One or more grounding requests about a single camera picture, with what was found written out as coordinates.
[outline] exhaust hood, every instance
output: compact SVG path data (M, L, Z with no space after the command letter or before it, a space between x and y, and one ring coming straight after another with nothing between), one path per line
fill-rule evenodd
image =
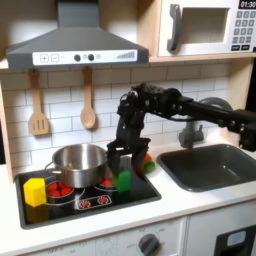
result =
M147 63L148 49L99 28L98 1L58 0L58 29L9 47L9 68Z

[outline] black stovetop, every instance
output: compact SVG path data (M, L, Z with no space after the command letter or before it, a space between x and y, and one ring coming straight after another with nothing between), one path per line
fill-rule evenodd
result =
M130 168L130 158L123 158L121 162L122 166L129 168L132 174L131 189L126 192L118 192L111 182L107 181L86 189L69 188L64 186L56 175L45 170L17 175L16 187L21 227L32 229L144 204L161 198L146 177L138 177ZM31 207L25 203L23 185L30 178L45 179L46 204Z

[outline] hanging utensil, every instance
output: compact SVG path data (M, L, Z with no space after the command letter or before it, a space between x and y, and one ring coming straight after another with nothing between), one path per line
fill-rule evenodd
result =
M84 73L84 109L81 113L81 122L87 129L94 127L96 115L92 108L92 70L85 68Z
M39 89L39 78L40 72L38 70L32 70L29 72L32 98L34 105L34 113L29 120L29 130L33 135L47 134L49 131L48 120L42 113L40 89Z

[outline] silver pot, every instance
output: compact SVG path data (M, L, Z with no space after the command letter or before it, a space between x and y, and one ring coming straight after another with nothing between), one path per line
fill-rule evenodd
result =
M107 168L106 151L91 144L71 145L59 149L52 156L60 181L73 188L94 186L101 181Z

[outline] yellow block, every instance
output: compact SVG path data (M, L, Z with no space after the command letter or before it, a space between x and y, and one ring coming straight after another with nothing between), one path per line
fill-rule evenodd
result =
M46 203L45 181L43 178L31 178L24 185L26 204L37 207Z

